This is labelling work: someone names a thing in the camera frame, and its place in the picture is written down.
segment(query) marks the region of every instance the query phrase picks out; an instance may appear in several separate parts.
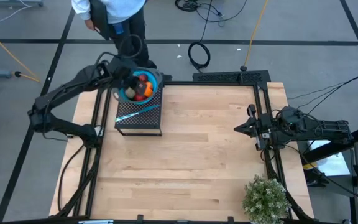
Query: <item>wooden table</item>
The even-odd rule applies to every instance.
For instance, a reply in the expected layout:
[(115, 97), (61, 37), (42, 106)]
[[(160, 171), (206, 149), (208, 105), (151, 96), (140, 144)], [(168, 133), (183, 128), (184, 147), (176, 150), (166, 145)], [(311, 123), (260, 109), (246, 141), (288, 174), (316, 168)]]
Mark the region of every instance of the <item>wooden table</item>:
[[(272, 109), (287, 105), (282, 83), (268, 83), (268, 92)], [(74, 123), (90, 123), (95, 98), (96, 91), (80, 95)], [(112, 98), (91, 217), (249, 220), (241, 205), (244, 185), (256, 174), (266, 176), (265, 164), (255, 139), (233, 128), (247, 121), (251, 103), (254, 92), (248, 86), (166, 86), (163, 136), (123, 137), (114, 129), (117, 101)], [(79, 138), (69, 140), (62, 167), (81, 143)], [(84, 151), (64, 175), (62, 205), (78, 186)], [(298, 153), (288, 148), (281, 155), (288, 190), (313, 217)], [(57, 191), (50, 209), (51, 215), (56, 213)]]

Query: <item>potted plant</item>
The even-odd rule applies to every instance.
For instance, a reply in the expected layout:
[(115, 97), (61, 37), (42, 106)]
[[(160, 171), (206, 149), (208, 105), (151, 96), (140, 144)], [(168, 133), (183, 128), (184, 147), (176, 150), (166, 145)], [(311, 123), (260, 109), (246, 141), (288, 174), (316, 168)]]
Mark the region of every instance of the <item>potted plant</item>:
[(255, 176), (245, 186), (246, 196), (242, 201), (244, 213), (257, 224), (281, 224), (291, 205), (285, 198), (285, 188), (276, 181)]

